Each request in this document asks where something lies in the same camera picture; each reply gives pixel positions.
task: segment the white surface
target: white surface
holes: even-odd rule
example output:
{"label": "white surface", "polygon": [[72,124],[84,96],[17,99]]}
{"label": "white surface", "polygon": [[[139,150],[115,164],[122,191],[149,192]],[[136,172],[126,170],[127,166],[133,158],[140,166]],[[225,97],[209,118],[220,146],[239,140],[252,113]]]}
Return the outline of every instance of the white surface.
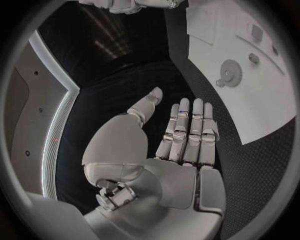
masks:
{"label": "white surface", "polygon": [[[209,21],[199,22],[204,17],[197,15],[203,15],[207,9],[217,14],[209,15]],[[277,56],[265,31],[262,41],[255,42],[251,36],[252,24],[261,26],[233,0],[189,0],[186,19],[188,58],[221,97],[243,145],[276,131],[296,115],[292,83],[280,49]],[[209,36],[215,35],[213,44],[199,39],[203,29]],[[259,57],[259,65],[249,61],[250,53]],[[243,77],[238,86],[221,88],[216,86],[216,80],[220,79],[221,65],[227,59],[240,64]]]}

